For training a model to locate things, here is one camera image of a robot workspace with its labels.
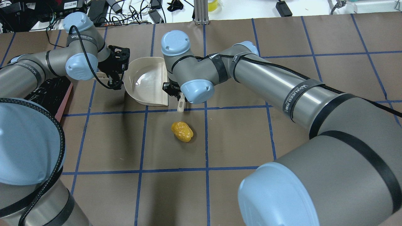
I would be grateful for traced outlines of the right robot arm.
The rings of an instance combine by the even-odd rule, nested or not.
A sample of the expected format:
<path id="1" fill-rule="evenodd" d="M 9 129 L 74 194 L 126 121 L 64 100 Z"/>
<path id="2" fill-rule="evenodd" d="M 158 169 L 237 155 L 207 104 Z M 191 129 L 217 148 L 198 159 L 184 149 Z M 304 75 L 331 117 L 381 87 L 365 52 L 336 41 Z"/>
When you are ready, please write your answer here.
<path id="1" fill-rule="evenodd" d="M 240 183 L 245 225 L 378 226 L 401 210 L 401 112 L 264 60 L 250 41 L 198 57 L 171 30 L 161 46 L 169 95 L 201 104 L 233 79 L 308 132 Z"/>

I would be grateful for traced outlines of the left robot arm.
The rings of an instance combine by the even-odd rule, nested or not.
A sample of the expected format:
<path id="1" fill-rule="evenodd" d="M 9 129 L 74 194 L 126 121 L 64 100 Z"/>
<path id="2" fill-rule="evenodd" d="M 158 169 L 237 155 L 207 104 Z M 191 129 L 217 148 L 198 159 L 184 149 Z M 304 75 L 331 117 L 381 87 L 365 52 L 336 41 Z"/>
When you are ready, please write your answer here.
<path id="1" fill-rule="evenodd" d="M 82 12 L 63 20 L 64 48 L 15 57 L 1 68 L 1 220 L 9 226 L 90 226 L 60 176 L 66 138 L 59 121 L 26 100 L 50 78 L 109 78 L 107 89 L 122 88 L 130 49 L 107 45 Z"/>

